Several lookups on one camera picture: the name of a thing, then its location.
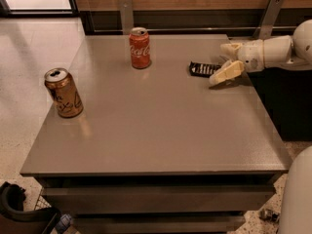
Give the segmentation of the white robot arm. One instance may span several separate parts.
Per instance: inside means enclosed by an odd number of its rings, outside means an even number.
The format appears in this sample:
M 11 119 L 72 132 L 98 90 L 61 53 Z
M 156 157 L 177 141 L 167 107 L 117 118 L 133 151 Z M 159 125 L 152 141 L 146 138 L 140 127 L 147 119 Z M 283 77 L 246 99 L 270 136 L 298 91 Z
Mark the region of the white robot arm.
M 248 73 L 278 67 L 289 71 L 310 70 L 312 64 L 312 19 L 301 23 L 293 35 L 265 40 L 221 44 L 229 57 L 210 78 L 215 86 Z

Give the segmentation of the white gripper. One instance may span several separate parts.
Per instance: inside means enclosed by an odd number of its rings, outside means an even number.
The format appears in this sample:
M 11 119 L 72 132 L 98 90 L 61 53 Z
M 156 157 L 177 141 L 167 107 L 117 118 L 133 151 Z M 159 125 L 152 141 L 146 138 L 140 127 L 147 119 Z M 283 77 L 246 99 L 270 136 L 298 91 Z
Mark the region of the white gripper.
M 253 40 L 241 43 L 228 43 L 220 45 L 221 51 L 231 59 L 228 60 L 210 78 L 212 86 L 240 76 L 246 69 L 247 72 L 259 72 L 264 69 L 264 42 Z

